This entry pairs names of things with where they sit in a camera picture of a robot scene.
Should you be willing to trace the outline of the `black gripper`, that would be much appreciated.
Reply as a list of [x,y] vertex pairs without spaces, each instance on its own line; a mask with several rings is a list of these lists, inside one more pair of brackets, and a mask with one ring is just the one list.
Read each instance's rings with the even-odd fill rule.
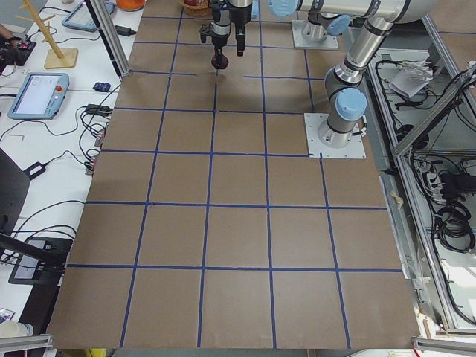
[[230,20],[236,27],[244,27],[251,21],[252,3],[229,4]]
[[[237,43],[237,56],[242,57],[245,51],[246,29],[245,26],[235,25],[235,40]],[[213,37],[214,57],[215,62],[224,62],[228,58],[223,54],[223,48],[228,43],[226,35],[216,35]]]

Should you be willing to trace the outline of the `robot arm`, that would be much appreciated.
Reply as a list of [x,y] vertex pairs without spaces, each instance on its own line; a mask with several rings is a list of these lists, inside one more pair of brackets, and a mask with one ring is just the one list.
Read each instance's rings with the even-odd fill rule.
[[212,9],[213,23],[211,25],[211,39],[214,46],[214,55],[211,60],[216,69],[225,69],[228,58],[223,54],[223,48],[228,43],[231,32],[231,20],[227,1],[209,1]]
[[325,76],[330,113],[318,129],[319,140],[332,148],[345,147],[356,123],[367,108],[367,98],[359,86],[367,65],[384,38],[397,23],[421,19],[437,1],[269,1],[268,8],[276,17],[286,17],[302,10],[308,13],[348,15],[366,21],[345,58]]

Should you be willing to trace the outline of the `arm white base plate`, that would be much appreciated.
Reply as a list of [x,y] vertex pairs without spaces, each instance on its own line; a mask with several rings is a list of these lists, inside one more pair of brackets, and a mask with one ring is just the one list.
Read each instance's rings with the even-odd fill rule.
[[305,113],[304,126],[310,158],[366,159],[363,137],[358,124],[352,132],[333,132],[326,113]]
[[292,20],[291,27],[295,48],[323,51],[339,49],[337,37],[329,35],[321,25],[314,25],[307,20]]

